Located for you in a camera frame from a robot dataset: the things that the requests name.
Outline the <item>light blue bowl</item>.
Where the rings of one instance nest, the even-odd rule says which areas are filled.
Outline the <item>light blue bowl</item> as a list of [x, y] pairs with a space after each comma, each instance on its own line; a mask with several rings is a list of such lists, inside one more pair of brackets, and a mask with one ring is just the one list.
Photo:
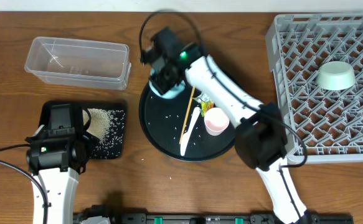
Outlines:
[[165, 100], [171, 100], [183, 92], [186, 88], [184, 80], [169, 82], [162, 72], [155, 69], [150, 70], [148, 85], [151, 91], [158, 97]]

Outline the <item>mint green bowl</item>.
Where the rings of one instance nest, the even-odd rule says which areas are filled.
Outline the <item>mint green bowl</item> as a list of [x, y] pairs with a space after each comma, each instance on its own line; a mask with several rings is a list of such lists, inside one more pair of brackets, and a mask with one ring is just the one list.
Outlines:
[[339, 91], [354, 86], [356, 78], [352, 65], [347, 62], [332, 61], [320, 66], [315, 82], [322, 89]]

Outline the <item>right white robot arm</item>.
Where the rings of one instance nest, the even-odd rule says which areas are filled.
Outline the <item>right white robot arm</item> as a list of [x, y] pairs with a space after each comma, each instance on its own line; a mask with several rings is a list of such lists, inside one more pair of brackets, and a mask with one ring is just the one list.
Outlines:
[[292, 129], [274, 103], [263, 104], [243, 91], [205, 53], [203, 43], [184, 44], [165, 27], [141, 49], [141, 62], [154, 69], [153, 87], [163, 95], [182, 81], [205, 93], [235, 128], [235, 149], [242, 161], [262, 178], [276, 217], [283, 223], [309, 223], [287, 162], [287, 134]]

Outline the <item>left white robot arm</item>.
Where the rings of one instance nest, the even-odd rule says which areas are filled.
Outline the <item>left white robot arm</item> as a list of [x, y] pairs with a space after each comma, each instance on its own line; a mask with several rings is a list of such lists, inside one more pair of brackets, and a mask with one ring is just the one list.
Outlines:
[[72, 223], [79, 176], [85, 172], [91, 137], [75, 103], [47, 105], [46, 117], [26, 138], [34, 193], [34, 223]]

